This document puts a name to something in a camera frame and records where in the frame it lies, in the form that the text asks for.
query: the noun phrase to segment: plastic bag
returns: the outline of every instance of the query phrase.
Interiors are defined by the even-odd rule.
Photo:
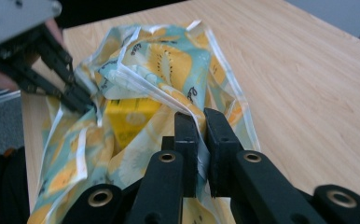
[[[228,199],[212,199],[206,186],[209,152],[204,107],[223,112],[243,148],[259,150],[247,101],[215,42],[200,21],[185,26],[128,25],[111,29],[97,51],[76,68],[97,111],[73,114],[49,99],[40,191],[30,223],[58,223],[87,188],[111,183],[125,189],[143,177],[162,136],[173,135],[174,113],[189,114],[200,132],[196,199],[184,199],[185,223],[230,223]],[[115,147],[104,113],[110,99],[149,97],[162,103],[123,149]]]

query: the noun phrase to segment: wood grain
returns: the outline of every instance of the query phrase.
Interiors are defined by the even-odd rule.
[[[77,64],[111,27],[194,20],[215,33],[251,106],[262,152],[290,182],[308,193],[332,183],[360,194],[359,39],[279,0],[187,1],[69,29],[64,38]],[[34,97],[22,100],[33,204],[41,124],[28,118],[46,109]]]

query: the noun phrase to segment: printed plastic wrapping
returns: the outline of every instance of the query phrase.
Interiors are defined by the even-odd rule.
[[[162,136],[174,135],[177,111],[193,117],[201,139],[197,198],[184,199],[183,222],[234,222],[229,199],[212,199],[206,185],[210,155],[202,141],[203,108],[223,112],[243,148],[259,150],[259,144],[247,101],[210,29],[200,21],[112,28],[76,68],[76,77],[92,93],[97,109],[80,116],[48,99],[40,191],[29,223],[60,223],[89,187],[110,183],[125,189],[142,178]],[[121,150],[102,112],[105,103],[141,97],[162,106]]]

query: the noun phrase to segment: yellow package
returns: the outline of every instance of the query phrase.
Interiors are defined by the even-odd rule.
[[[145,127],[160,103],[149,98],[111,100],[104,113],[110,120],[121,149]]]

